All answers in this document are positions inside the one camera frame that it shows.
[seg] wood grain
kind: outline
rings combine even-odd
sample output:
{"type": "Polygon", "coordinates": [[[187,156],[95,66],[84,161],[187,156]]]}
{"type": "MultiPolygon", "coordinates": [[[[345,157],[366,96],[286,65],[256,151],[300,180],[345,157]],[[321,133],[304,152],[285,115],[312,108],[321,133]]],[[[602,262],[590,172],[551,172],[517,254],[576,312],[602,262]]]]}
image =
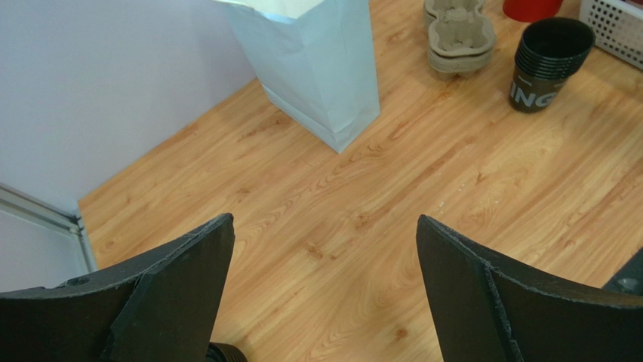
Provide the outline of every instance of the wood grain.
{"type": "Polygon", "coordinates": [[[491,65],[444,82],[426,61],[421,2],[372,0],[382,115],[356,142],[337,155],[253,81],[81,201],[99,265],[234,213],[212,338],[255,361],[441,360],[421,213],[601,286],[643,247],[643,75],[596,49],[545,112],[514,112],[525,25],[501,5],[484,9],[491,65]]]}

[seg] white wall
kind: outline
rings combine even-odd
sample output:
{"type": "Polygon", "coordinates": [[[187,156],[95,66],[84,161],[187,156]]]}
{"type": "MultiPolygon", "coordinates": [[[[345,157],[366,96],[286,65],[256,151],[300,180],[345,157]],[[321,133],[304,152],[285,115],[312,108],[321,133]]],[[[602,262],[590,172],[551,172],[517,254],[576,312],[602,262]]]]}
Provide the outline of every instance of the white wall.
{"type": "Polygon", "coordinates": [[[72,211],[253,77],[210,0],[2,0],[0,182],[72,211]]]}

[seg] black object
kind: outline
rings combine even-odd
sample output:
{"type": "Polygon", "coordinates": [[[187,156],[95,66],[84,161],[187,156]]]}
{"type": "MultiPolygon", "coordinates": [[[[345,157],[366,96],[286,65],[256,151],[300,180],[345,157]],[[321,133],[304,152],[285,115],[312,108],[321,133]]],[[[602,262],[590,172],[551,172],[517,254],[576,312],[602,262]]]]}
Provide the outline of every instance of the black object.
{"type": "Polygon", "coordinates": [[[550,17],[528,26],[515,53],[509,103],[520,112],[545,109],[578,72],[594,41],[592,28],[575,19],[550,17]]]}
{"type": "Polygon", "coordinates": [[[427,216],[417,250],[445,362],[643,360],[640,296],[547,274],[427,216]]]}
{"type": "Polygon", "coordinates": [[[0,293],[0,360],[245,361],[209,343],[234,240],[232,215],[222,215],[57,288],[0,293]]]}

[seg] paper bag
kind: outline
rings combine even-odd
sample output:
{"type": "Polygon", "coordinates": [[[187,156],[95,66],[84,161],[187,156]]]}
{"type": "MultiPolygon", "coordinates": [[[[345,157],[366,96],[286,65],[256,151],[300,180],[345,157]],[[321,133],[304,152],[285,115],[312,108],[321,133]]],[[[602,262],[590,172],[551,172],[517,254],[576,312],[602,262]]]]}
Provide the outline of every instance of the paper bag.
{"type": "Polygon", "coordinates": [[[270,101],[337,152],[379,114],[368,0],[215,0],[270,101]]]}

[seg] metal frame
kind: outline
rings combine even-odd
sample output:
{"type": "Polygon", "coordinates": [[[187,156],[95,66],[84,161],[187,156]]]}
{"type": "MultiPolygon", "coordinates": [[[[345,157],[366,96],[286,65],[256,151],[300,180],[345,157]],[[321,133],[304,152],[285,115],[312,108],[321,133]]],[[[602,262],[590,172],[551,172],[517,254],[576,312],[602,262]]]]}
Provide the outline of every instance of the metal frame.
{"type": "Polygon", "coordinates": [[[3,183],[0,183],[0,210],[78,239],[88,273],[98,270],[80,210],[75,214],[66,213],[3,183]]]}

